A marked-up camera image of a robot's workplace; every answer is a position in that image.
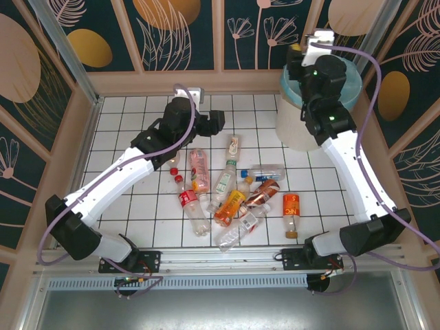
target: red label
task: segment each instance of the red label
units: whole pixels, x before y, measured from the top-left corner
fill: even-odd
[[[179,200],[180,200],[181,206],[184,207],[186,204],[188,204],[192,201],[196,201],[197,196],[195,195],[195,192],[193,190],[187,190],[179,195]]]

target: leaf pattern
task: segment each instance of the leaf pattern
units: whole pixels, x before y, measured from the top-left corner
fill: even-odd
[[[137,19],[144,36],[142,62],[149,71],[182,69],[182,65],[186,70],[191,60],[191,38],[184,16],[176,12],[170,2],[168,15],[158,0],[151,2],[156,15],[145,0],[139,1],[145,17],[151,22],[144,24]]]
[[[86,12],[85,0],[47,0],[58,24],[72,28]]]
[[[395,166],[411,206],[440,204],[440,131],[423,144],[401,151]]]
[[[429,72],[440,59],[440,34],[426,36],[420,34],[409,44],[402,56],[406,71]]]
[[[424,1],[416,25],[424,36],[440,33],[440,0]]]

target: orange juice bottle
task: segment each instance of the orange juice bottle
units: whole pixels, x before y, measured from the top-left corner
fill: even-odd
[[[243,203],[245,199],[245,195],[238,190],[233,190],[226,203],[224,203],[222,207],[215,212],[215,222],[223,227],[228,227],[232,222],[232,218],[238,212],[241,203]]]
[[[287,193],[283,196],[283,221],[286,239],[297,239],[296,225],[300,219],[300,197],[298,194]]]

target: plastic bottle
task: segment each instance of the plastic bottle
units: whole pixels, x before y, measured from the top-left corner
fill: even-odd
[[[216,245],[223,253],[229,251],[239,243],[240,238],[255,230],[263,222],[262,218],[269,211],[270,206],[268,204],[251,209],[216,237]]]
[[[215,212],[214,221],[220,226],[229,226],[232,222],[232,218],[237,213],[241,203],[243,203],[245,199],[245,195],[238,190],[233,190],[226,203],[224,203],[222,207]]]
[[[247,199],[245,205],[248,208],[255,208],[264,204],[272,196],[280,190],[280,186],[273,180],[269,179],[263,182]]]
[[[192,231],[197,236],[206,236],[211,230],[211,225],[201,209],[194,190],[185,185],[184,178],[181,175],[176,175],[174,180],[177,184],[180,204],[191,221]]]
[[[268,179],[281,181],[286,176],[286,170],[282,164],[254,165],[250,170],[241,170],[241,177],[247,176],[257,182],[264,182]]]
[[[206,210],[214,214],[220,204],[228,198],[229,192],[236,186],[237,161],[240,158],[239,137],[231,136],[230,143],[226,148],[226,168],[220,173],[217,182],[212,189],[212,197]]]
[[[245,199],[247,199],[249,197],[250,194],[250,185],[252,184],[254,180],[251,177],[246,177],[244,179],[244,181],[239,182],[236,185],[236,189],[242,193],[243,195],[245,195]]]
[[[286,239],[297,239],[296,225],[300,219],[300,197],[294,193],[287,193],[283,196],[283,222],[285,226]]]
[[[207,157],[203,150],[194,149],[190,152],[192,189],[201,198],[206,196],[210,187]]]

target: floral wallpaper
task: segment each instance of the floral wallpaper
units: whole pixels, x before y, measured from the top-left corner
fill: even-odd
[[[380,67],[383,81],[375,111],[391,147],[440,97],[438,0],[419,1]],[[370,97],[374,88],[372,78],[366,86]]]
[[[395,158],[394,164],[419,229],[440,240],[440,116]]]
[[[42,160],[0,123],[0,245],[16,249],[45,168]]]
[[[110,0],[47,0],[47,4],[87,72],[134,71]],[[28,8],[35,15],[29,4]]]
[[[52,149],[72,91],[11,0],[0,6],[0,106]]]
[[[281,69],[303,36],[311,2],[225,0],[224,69]]]
[[[145,71],[213,70],[211,0],[124,0]]]

